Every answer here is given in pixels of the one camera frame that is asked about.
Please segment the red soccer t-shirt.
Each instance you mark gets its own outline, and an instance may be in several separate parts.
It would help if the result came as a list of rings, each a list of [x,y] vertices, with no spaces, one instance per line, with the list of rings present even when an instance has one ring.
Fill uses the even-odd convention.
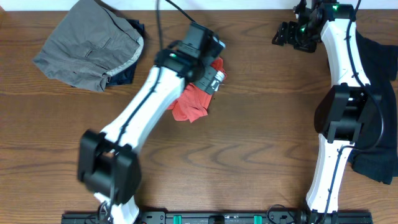
[[[194,122],[198,118],[208,114],[208,107],[213,95],[199,89],[193,83],[189,83],[181,96],[169,105],[176,121]]]

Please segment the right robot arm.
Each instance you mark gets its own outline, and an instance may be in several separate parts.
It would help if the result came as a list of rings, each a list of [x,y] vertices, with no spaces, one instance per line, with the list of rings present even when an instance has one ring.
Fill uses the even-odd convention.
[[[331,73],[331,88],[315,110],[314,128],[319,153],[315,174],[305,197],[304,208],[267,211],[270,223],[372,223],[370,212],[341,212],[338,194],[345,165],[352,151],[370,152],[381,140],[358,147],[356,142],[375,115],[381,115],[379,94],[363,69],[356,39],[358,6],[338,1],[301,0],[294,7],[295,22],[283,22],[272,44],[290,44],[313,53],[323,43]]]

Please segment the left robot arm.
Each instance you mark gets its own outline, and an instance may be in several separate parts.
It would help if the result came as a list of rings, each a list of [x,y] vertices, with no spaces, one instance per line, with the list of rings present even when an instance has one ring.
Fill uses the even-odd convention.
[[[139,153],[167,108],[192,83],[206,93],[221,77],[211,64],[225,44],[208,28],[192,22],[183,40],[162,48],[146,82],[124,111],[101,132],[80,139],[77,179],[101,202],[84,223],[134,223],[134,196],[141,184]]]

